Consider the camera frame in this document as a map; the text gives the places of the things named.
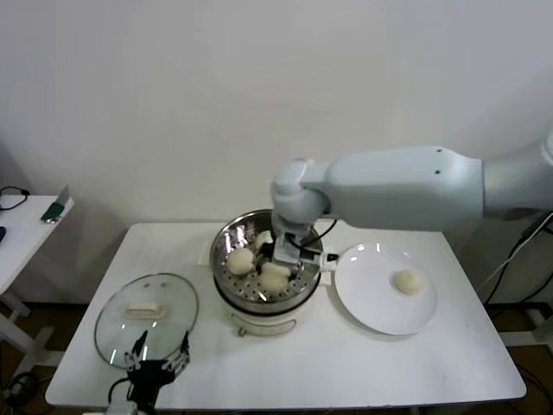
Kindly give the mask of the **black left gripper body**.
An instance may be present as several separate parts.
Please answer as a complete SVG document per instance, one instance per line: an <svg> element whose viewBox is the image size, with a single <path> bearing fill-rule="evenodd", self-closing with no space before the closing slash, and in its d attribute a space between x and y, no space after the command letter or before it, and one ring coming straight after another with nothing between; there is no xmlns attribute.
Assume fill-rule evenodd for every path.
<svg viewBox="0 0 553 415"><path fill-rule="evenodd" d="M161 389L175 380L175 370L166 360L140 361L127 371L131 383L128 400L138 411L154 411Z"/></svg>

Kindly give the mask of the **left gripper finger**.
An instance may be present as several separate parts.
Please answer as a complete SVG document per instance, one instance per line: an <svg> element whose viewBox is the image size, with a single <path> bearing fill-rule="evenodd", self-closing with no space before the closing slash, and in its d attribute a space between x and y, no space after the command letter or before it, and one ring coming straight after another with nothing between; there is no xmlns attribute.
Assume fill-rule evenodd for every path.
<svg viewBox="0 0 553 415"><path fill-rule="evenodd" d="M136 371L140 368L143 348L149 331L144 330L133 344L130 351L124 353L124 368L126 371Z"/></svg>
<svg viewBox="0 0 553 415"><path fill-rule="evenodd" d="M189 331L182 338L178 352L167 360L162 368L168 372L182 372L190 362Z"/></svg>

